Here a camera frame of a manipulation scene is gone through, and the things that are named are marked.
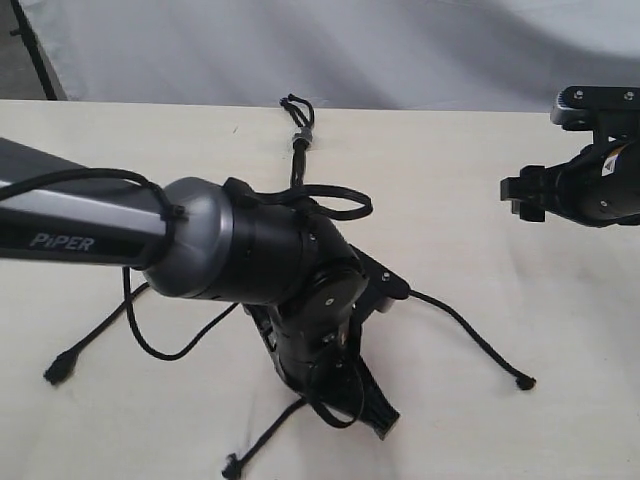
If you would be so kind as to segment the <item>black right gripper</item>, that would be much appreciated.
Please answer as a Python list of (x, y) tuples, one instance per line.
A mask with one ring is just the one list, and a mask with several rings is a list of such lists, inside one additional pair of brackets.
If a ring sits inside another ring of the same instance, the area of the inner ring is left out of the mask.
[(547, 212), (594, 228), (637, 225), (639, 144), (610, 144), (600, 156), (553, 167), (551, 191), (547, 169), (527, 165), (500, 181), (500, 200), (510, 201), (511, 213), (530, 223), (543, 223)]

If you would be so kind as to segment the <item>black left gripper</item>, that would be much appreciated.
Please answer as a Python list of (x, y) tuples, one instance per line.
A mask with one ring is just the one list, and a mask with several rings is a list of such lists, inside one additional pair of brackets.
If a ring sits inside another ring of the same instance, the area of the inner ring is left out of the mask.
[[(304, 394), (318, 383), (323, 364), (345, 350), (350, 317), (368, 277), (357, 259), (339, 259), (316, 269), (296, 294), (278, 305), (246, 305), (282, 381)], [(364, 406), (359, 421), (384, 441), (400, 418), (361, 355), (363, 328), (350, 325), (349, 351), (360, 375)]]

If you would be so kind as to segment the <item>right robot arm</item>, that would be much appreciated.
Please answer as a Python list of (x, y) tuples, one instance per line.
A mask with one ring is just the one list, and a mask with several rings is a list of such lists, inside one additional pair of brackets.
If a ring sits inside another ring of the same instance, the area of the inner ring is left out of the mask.
[(527, 222), (547, 213), (595, 228), (639, 224), (639, 143), (589, 145), (568, 162), (527, 165), (500, 182), (500, 199)]

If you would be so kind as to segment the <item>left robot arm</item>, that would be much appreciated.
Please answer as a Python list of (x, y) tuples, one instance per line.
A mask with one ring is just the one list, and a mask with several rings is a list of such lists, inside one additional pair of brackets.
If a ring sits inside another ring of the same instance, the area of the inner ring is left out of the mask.
[(398, 420), (360, 354), (362, 324), (386, 307), (378, 265), (340, 221), (370, 198), (332, 185), (259, 193), (230, 178), (159, 186), (1, 143), (1, 254), (141, 272), (166, 297), (236, 303), (282, 381), (329, 425), (385, 437)]

